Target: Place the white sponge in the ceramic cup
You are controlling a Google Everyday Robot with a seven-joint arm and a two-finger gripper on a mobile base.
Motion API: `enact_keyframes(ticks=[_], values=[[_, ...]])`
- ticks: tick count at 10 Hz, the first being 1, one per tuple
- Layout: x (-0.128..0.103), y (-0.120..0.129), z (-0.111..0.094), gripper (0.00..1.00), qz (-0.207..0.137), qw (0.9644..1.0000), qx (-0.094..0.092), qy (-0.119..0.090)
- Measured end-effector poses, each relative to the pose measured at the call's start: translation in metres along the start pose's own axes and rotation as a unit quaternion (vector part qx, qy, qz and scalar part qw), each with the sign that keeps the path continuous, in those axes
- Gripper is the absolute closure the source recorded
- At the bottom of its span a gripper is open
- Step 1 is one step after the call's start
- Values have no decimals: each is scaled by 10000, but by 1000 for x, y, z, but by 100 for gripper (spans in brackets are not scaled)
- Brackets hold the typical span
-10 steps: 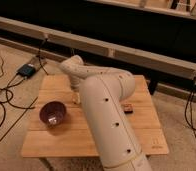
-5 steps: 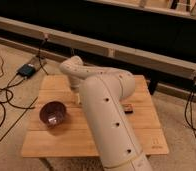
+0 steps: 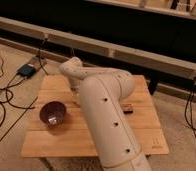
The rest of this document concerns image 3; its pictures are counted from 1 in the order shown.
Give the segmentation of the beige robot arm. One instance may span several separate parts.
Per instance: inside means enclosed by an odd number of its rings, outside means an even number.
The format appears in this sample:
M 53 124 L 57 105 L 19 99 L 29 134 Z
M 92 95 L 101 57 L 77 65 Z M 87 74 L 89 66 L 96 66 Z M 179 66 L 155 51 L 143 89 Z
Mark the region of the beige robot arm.
M 80 106 L 104 171 L 152 171 L 119 101 L 135 80 L 126 70 L 84 67 L 73 57 L 59 66 L 79 92 Z

